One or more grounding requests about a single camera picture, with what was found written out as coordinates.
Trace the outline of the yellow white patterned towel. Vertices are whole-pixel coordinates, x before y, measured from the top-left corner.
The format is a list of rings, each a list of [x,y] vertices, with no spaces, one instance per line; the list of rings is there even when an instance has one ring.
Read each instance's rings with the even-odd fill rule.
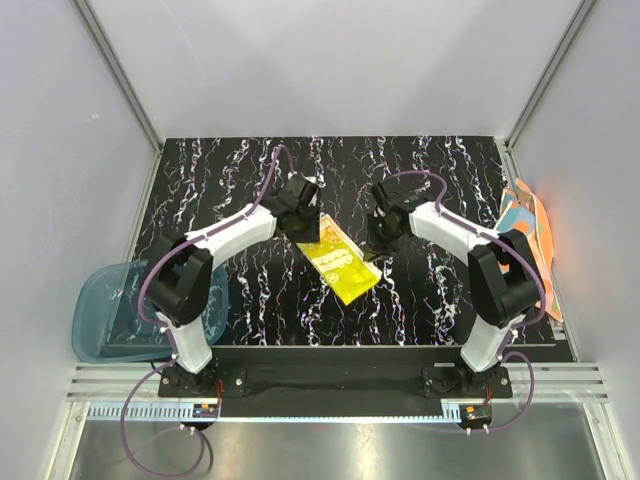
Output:
[[[372,290],[382,272],[363,260],[363,252],[328,214],[320,216],[320,242],[297,243],[321,278],[348,306]]]

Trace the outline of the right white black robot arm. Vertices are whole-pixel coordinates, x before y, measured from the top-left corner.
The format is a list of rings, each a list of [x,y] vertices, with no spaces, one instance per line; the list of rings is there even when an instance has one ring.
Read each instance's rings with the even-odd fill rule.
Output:
[[[467,267],[476,319],[460,351],[463,365],[453,375],[460,393],[480,394],[513,331],[531,311],[544,314],[544,281],[526,236],[517,229],[500,233],[482,227],[434,201],[375,207],[367,215],[367,235],[367,261],[392,257],[399,239],[411,236],[435,244]]]

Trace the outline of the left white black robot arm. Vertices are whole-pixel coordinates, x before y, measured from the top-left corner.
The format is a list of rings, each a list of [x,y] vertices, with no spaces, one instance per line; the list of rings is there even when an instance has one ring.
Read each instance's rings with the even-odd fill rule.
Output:
[[[171,358],[183,369],[181,384],[190,393],[206,395],[216,382],[202,320],[212,273],[231,257],[274,237],[317,243],[319,221],[317,205],[269,209],[249,204],[206,229],[160,239],[140,288],[138,311],[167,336]]]

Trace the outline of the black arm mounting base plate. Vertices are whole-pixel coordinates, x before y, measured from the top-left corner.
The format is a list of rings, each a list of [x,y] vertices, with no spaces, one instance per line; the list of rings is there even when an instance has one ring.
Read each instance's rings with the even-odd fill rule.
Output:
[[[218,347],[199,374],[169,367],[161,397],[225,398],[265,392],[389,392],[428,399],[509,399],[506,368],[473,373],[457,346]]]

